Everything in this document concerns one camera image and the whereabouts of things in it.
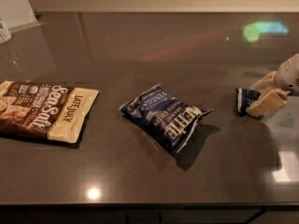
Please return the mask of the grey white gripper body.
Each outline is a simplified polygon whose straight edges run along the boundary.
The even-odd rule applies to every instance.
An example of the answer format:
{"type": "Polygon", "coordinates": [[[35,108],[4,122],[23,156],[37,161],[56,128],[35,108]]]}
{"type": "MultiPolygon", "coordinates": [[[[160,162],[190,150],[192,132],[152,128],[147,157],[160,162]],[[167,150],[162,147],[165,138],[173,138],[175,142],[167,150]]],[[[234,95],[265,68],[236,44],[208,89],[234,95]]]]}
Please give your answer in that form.
{"type": "Polygon", "coordinates": [[[299,92],[299,54],[293,55],[278,68],[275,81],[283,90],[299,92]]]}

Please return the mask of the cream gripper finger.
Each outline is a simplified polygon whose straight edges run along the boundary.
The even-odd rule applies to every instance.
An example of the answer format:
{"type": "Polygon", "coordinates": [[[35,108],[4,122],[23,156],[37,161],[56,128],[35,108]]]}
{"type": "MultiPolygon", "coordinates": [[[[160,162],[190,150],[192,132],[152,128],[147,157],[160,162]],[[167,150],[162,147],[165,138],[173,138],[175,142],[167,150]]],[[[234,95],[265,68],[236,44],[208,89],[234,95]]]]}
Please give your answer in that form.
{"type": "Polygon", "coordinates": [[[276,89],[278,87],[275,81],[276,74],[276,71],[267,74],[263,78],[253,83],[249,88],[253,91],[258,91],[259,93],[276,89]]]}
{"type": "Polygon", "coordinates": [[[246,108],[246,112],[252,117],[260,117],[266,113],[270,113],[287,103],[288,94],[287,91],[283,91],[282,89],[265,91],[246,108]]]}

